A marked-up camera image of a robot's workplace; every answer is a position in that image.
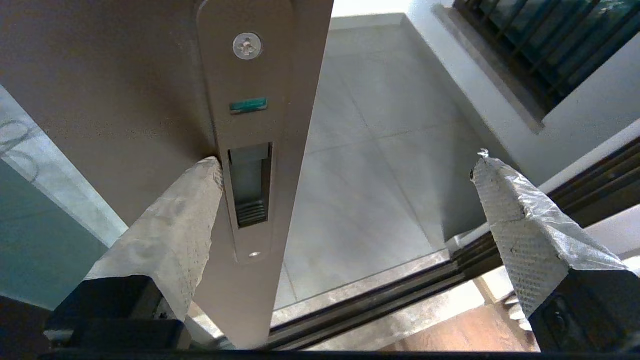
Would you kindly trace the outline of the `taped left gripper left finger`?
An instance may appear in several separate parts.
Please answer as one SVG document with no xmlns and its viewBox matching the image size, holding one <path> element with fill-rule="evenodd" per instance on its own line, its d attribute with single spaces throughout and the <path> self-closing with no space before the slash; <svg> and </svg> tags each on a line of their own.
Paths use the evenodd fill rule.
<svg viewBox="0 0 640 360">
<path fill-rule="evenodd" d="M 183 173 L 55 308 L 45 337 L 55 349 L 186 349 L 188 310 L 210 259 L 224 194 L 217 157 Z"/>
</svg>

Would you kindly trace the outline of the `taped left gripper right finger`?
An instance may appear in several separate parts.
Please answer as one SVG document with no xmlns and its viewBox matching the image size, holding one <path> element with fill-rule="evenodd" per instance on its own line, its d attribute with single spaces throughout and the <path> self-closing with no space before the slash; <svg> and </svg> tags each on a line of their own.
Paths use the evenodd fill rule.
<svg viewBox="0 0 640 360">
<path fill-rule="evenodd" d="M 637 352 L 639 277 L 528 178 L 478 155 L 471 182 L 539 348 Z"/>
</svg>

